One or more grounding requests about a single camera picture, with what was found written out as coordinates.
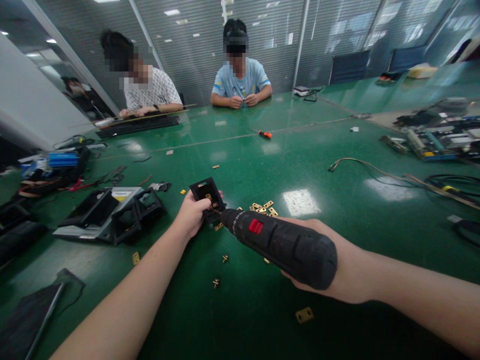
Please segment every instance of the white t-shirt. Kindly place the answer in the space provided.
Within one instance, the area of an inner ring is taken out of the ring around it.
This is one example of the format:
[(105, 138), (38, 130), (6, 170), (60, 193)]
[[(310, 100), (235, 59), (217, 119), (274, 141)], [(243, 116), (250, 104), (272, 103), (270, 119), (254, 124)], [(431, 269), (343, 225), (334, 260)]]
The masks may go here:
[(138, 110), (153, 105), (181, 104), (179, 93), (170, 77), (156, 67), (151, 68), (148, 83), (135, 83), (132, 78), (123, 78), (126, 107)]

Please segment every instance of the ceiling light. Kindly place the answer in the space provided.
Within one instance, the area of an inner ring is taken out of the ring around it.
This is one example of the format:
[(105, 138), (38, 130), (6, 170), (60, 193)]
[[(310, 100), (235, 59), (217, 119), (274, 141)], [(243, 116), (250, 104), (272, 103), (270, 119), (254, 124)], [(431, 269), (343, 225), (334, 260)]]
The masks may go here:
[(172, 15), (180, 14), (180, 11), (178, 11), (177, 9), (173, 9), (173, 10), (164, 11), (163, 13), (167, 16), (172, 16)]

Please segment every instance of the metal pole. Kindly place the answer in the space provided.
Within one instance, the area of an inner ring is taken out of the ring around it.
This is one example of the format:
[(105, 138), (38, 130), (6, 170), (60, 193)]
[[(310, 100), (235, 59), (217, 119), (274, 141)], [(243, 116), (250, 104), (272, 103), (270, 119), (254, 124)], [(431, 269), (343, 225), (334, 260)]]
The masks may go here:
[(35, 0), (22, 0), (26, 5), (28, 10), (33, 14), (33, 16), (38, 20), (38, 22), (43, 26), (47, 33), (56, 41), (58, 47), (63, 51), (66, 57), (70, 60), (76, 70), (81, 74), (81, 76), (96, 90), (101, 99), (105, 104), (110, 108), (111, 111), (118, 114), (120, 112), (119, 108), (112, 101), (110, 96), (107, 95), (104, 88), (100, 83), (95, 79), (92, 73), (87, 69), (85, 64), (80, 60), (75, 51), (69, 45), (67, 40), (60, 34), (57, 27), (50, 21), (44, 11), (40, 8)]
[(435, 39), (437, 38), (437, 36), (440, 34), (440, 32), (442, 31), (442, 29), (445, 27), (445, 25), (447, 25), (447, 23), (449, 22), (450, 20), (450, 17), (452, 16), (452, 14), (454, 13), (455, 10), (457, 10), (457, 8), (459, 7), (461, 1), (460, 0), (456, 0), (456, 3), (451, 7), (450, 11), (448, 12), (448, 14), (443, 18), (443, 21), (442, 23), (437, 26), (437, 28), (435, 29), (434, 33), (430, 36), (430, 39), (428, 40), (428, 44), (426, 46), (426, 49), (425, 49), (425, 52), (427, 52), (430, 48), (430, 46), (433, 44), (433, 42), (435, 41)]
[(310, 6), (310, 0), (305, 0), (305, 5), (303, 8), (303, 17), (301, 19), (300, 42), (298, 43), (298, 52), (296, 54), (295, 73), (293, 74), (293, 82), (291, 84), (292, 91), (295, 87), (295, 84), (297, 83), (297, 75), (299, 73), (299, 66), (300, 66), (300, 56), (302, 55), (302, 46), (304, 44), (305, 26), (307, 25), (307, 16), (309, 15), (309, 6)]
[(382, 13), (382, 9), (384, 8), (384, 5), (385, 5), (386, 2), (387, 2), (387, 0), (381, 0), (380, 5), (378, 6), (378, 9), (376, 10), (375, 17), (373, 18), (370, 29), (368, 30), (368, 34), (366, 35), (365, 42), (363, 43), (363, 46), (362, 46), (363, 50), (367, 49), (367, 45), (369, 43), (370, 36), (374, 32), (374, 29), (379, 22), (379, 15)]
[(133, 13), (136, 16), (136, 20), (140, 24), (141, 30), (143, 31), (143, 35), (145, 36), (146, 42), (148, 43), (148, 46), (151, 47), (151, 52), (153, 54), (153, 57), (155, 58), (155, 61), (160, 68), (160, 70), (164, 71), (164, 67), (162, 66), (162, 63), (160, 62), (159, 55), (157, 54), (157, 50), (154, 48), (154, 43), (152, 42), (152, 39), (150, 38), (149, 32), (147, 31), (147, 27), (145, 26), (144, 20), (142, 19), (142, 16), (140, 15), (139, 8), (137, 7), (137, 4), (135, 3), (135, 0), (129, 0), (131, 8), (133, 10)]

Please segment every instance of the electric screwdriver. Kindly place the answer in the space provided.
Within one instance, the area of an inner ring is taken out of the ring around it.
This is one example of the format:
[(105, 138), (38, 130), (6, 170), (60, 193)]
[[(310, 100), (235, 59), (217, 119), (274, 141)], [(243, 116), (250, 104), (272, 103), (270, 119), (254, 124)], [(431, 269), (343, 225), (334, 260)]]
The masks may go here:
[(337, 248), (315, 230), (256, 211), (225, 209), (220, 221), (244, 245), (295, 280), (326, 290), (337, 271)]

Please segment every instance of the office chair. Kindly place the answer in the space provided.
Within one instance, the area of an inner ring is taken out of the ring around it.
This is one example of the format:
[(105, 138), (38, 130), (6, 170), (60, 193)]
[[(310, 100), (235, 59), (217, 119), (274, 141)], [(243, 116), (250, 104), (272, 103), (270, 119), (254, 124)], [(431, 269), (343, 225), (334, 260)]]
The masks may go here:
[(334, 56), (328, 84), (341, 84), (363, 79), (369, 58), (370, 50)]
[(426, 49), (426, 45), (393, 49), (387, 71), (403, 73), (415, 65), (423, 63)]

